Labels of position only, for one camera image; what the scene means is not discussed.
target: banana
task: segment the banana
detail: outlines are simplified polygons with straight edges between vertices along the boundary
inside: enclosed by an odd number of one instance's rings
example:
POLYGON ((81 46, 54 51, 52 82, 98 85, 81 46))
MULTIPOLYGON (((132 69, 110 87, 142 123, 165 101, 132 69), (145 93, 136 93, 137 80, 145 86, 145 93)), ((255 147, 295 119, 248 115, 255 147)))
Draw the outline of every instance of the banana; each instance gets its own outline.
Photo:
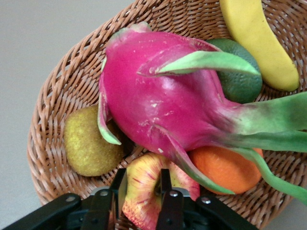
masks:
POLYGON ((220 0, 220 6, 231 36, 256 59, 263 81, 281 91, 297 89, 297 68, 271 30, 261 0, 220 0))

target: apple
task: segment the apple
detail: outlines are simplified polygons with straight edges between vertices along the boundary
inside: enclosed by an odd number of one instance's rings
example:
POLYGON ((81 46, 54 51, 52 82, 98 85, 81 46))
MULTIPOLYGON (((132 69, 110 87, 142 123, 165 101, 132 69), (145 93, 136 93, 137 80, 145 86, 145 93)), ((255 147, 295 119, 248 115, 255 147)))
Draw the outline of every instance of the apple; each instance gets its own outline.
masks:
POLYGON ((169 169, 172 187, 187 189, 194 201, 200 196, 199 184, 166 157, 149 152, 135 159, 127 167, 128 186, 122 211, 142 230, 156 228, 162 206, 161 194, 157 193, 161 169, 169 169))

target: gray surface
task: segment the gray surface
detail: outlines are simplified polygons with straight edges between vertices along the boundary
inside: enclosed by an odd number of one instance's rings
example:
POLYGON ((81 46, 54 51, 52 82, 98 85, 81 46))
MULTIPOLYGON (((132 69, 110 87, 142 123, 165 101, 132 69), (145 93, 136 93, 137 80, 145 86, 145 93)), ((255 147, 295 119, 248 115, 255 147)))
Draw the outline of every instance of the gray surface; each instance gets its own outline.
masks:
MULTIPOLYGON (((0 229, 40 203, 26 158, 36 99, 67 51, 132 0, 1 0, 0 229)), ((307 207, 292 202, 266 230, 307 229, 307 207)))

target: basket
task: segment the basket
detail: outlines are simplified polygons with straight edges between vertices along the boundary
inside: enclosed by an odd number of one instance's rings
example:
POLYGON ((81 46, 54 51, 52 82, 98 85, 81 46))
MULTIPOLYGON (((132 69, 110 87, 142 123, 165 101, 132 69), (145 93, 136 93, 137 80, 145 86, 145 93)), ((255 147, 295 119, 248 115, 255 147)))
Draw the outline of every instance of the basket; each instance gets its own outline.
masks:
MULTIPOLYGON (((305 0, 263 0, 267 20, 300 74, 295 92, 281 92, 263 84, 256 101, 264 101, 307 90, 307 2, 305 0)), ((146 21, 153 30, 173 32, 199 39, 231 38, 224 23, 218 0, 136 0, 82 41, 58 63, 41 88, 35 106, 27 146, 27 157, 35 190, 41 204, 64 193, 82 198, 99 186, 110 185, 118 168, 125 168, 146 150, 135 146, 128 157, 107 174, 84 177, 68 165, 63 147, 65 119, 72 111, 98 103, 98 81, 105 45, 122 27, 146 21)), ((307 155, 265 151, 271 171, 293 184, 307 185, 307 155)), ((276 191, 261 180, 241 195, 217 197, 262 229, 289 204, 292 198, 276 191)), ((125 217, 117 228, 136 229, 125 217)))

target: wicker basket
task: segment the wicker basket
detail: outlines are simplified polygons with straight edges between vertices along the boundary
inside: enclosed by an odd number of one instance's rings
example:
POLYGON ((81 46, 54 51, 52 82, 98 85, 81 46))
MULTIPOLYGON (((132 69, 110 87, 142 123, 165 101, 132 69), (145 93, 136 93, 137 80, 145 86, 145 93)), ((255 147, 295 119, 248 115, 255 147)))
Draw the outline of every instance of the wicker basket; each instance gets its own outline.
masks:
MULTIPOLYGON (((307 2, 305 0, 264 0, 268 22, 279 41, 298 66, 300 87, 307 90, 307 2)), ((99 177, 76 174, 67 163, 63 147, 65 119, 72 111, 98 103, 98 80, 105 45, 122 27, 146 21, 154 30, 209 39, 228 37, 218 0, 136 0, 113 19, 101 25, 75 45, 54 68, 42 86, 30 126, 27 156, 35 189, 42 204, 64 193, 86 198, 90 192, 109 185, 118 168, 126 167, 145 149, 138 146, 117 168, 99 177)), ((263 85, 257 101, 287 94, 263 85)), ((272 172, 300 186, 307 184, 307 155, 293 152, 264 152, 272 172)), ((291 201, 263 180, 242 195, 218 198, 258 228, 266 226, 291 201)), ((135 227, 123 218, 119 229, 135 227)))

